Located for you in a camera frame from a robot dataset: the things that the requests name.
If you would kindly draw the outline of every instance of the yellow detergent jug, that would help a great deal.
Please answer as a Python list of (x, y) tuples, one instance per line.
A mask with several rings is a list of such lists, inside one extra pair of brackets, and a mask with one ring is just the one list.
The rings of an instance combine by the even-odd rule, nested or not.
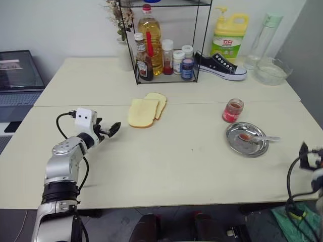
[(218, 52), (234, 63), (244, 35), (249, 23), (247, 14), (234, 14), (229, 19), (224, 17), (227, 11), (226, 7), (218, 7), (221, 11), (216, 27), (214, 29), (214, 38), (212, 43), (211, 55)]

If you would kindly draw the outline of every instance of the laptop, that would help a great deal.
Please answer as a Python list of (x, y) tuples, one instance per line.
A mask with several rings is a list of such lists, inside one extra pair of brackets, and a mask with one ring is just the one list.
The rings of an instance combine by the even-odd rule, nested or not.
[(22, 121), (44, 88), (30, 51), (0, 52), (0, 123)]

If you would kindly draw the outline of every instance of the bread slice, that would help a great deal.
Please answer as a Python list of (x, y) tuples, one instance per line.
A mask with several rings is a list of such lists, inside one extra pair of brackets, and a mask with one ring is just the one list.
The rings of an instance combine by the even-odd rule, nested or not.
[(155, 116), (155, 118), (157, 120), (159, 120), (160, 119), (160, 116), (161, 116), (161, 114), (163, 112), (163, 109), (166, 106), (167, 98), (164, 95), (160, 94), (160, 93), (157, 93), (157, 92), (149, 92), (145, 96), (145, 99), (156, 99), (156, 100), (159, 100), (159, 104), (158, 104), (157, 111), (156, 111), (156, 116)]
[(159, 101), (155, 99), (132, 99), (128, 113), (128, 123), (135, 128), (148, 128), (152, 125)]

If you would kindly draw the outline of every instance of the green bag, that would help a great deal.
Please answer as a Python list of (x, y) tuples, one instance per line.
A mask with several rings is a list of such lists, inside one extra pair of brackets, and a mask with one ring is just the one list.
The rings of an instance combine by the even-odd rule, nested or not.
[[(311, 211), (304, 203), (297, 203), (297, 207), (301, 210), (305, 210), (305, 218), (307, 222), (313, 227), (316, 234), (319, 235), (320, 216)], [(285, 211), (285, 206), (272, 209), (272, 213), (274, 214), (279, 224), (279, 227), (283, 231), (285, 238), (288, 242), (308, 241), (308, 239), (300, 231), (298, 231), (298, 229), (288, 219)], [(292, 219), (295, 221), (295, 223), (299, 226), (301, 230), (303, 230), (313, 241), (315, 241), (314, 235), (312, 234), (311, 230), (308, 228), (307, 224), (304, 222), (303, 219)]]

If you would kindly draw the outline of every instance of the flower vase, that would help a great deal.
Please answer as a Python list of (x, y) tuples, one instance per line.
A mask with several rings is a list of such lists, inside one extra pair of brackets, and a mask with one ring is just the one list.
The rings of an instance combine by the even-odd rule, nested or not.
[(123, 71), (133, 71), (132, 61), (133, 61), (133, 52), (131, 46), (128, 47), (127, 40), (122, 40), (122, 38), (117, 39), (119, 43), (118, 48), (118, 62), (119, 67)]

